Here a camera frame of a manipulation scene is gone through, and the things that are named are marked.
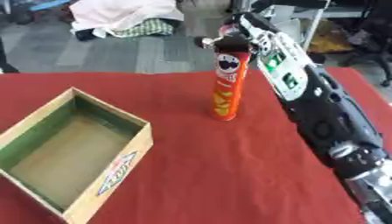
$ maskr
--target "pringles can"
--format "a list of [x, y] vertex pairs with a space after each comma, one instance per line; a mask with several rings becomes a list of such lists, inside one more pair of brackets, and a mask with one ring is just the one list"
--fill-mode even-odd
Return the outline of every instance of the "pringles can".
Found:
[[242, 83], [248, 71], [249, 42], [241, 36], [226, 36], [215, 42], [216, 82], [213, 89], [213, 116], [222, 121], [235, 118]]

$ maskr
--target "box label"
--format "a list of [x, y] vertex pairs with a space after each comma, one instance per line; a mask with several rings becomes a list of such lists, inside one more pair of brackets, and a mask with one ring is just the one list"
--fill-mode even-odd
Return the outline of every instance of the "box label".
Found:
[[117, 185], [124, 179], [125, 174], [130, 168], [130, 163], [132, 162], [136, 154], [137, 152], [134, 151], [128, 155], [121, 157], [120, 159], [117, 159], [117, 161], [113, 163], [113, 166], [110, 169], [108, 176], [105, 178], [105, 181], [103, 181], [103, 184], [98, 191], [97, 196], [100, 196], [101, 194], [107, 192], [113, 186]]

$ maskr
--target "red tablecloth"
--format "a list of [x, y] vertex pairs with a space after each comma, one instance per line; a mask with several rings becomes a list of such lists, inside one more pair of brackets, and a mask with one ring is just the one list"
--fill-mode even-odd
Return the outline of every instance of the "red tablecloth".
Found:
[[[392, 149], [389, 105], [354, 70], [329, 71]], [[150, 121], [155, 145], [92, 224], [361, 223], [258, 72], [249, 72], [232, 122], [209, 116], [213, 83], [213, 72], [2, 75], [0, 132], [71, 86]], [[58, 221], [0, 178], [0, 223]]]

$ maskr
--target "wooden box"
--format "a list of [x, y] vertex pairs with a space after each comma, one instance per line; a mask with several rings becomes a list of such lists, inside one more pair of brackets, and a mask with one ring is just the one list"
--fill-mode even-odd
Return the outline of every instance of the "wooden box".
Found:
[[151, 146], [148, 122], [71, 88], [0, 136], [0, 173], [86, 223]]

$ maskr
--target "gray carpet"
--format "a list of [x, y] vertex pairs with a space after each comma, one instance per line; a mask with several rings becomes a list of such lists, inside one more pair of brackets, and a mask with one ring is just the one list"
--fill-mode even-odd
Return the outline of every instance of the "gray carpet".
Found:
[[[10, 63], [23, 73], [127, 72], [179, 73], [214, 69], [212, 51], [197, 48], [194, 36], [216, 37], [225, 17], [220, 10], [193, 6], [185, 9], [185, 22], [170, 37], [105, 38], [79, 42], [70, 25], [45, 16], [28, 25], [3, 24], [1, 36]], [[329, 57], [337, 66], [346, 56]], [[392, 87], [381, 87], [383, 71], [372, 64], [355, 66], [381, 95], [392, 102]]]

